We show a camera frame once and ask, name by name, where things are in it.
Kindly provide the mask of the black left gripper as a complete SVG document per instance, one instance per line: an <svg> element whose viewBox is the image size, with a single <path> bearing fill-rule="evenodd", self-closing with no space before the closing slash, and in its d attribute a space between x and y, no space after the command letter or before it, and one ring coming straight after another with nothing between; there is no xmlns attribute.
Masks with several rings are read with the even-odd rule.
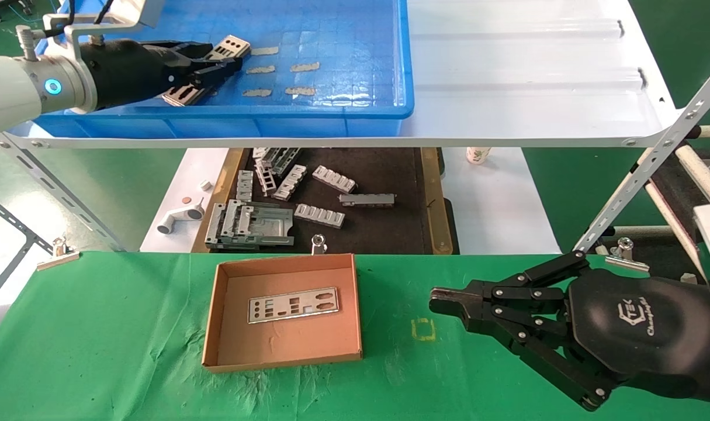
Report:
<svg viewBox="0 0 710 421"><path fill-rule="evenodd" d="M115 39L80 47L95 86L93 111L153 98L171 87L213 87L243 66L242 58L204 58L213 45L196 41Z"/></svg>

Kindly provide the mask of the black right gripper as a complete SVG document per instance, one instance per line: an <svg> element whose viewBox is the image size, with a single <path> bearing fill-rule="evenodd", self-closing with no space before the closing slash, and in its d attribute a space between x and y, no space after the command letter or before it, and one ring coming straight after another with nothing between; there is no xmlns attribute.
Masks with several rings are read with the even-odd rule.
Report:
<svg viewBox="0 0 710 421"><path fill-rule="evenodd" d="M584 274L589 269L584 253L571 251L502 281L435 287L429 309L459 318L469 333L491 336L590 412L609 398L615 382L710 402L708 287L604 269ZM556 285L576 277L567 290L572 333L565 323L533 314L557 312L565 293ZM572 336L593 367L560 353L574 349Z"/></svg>

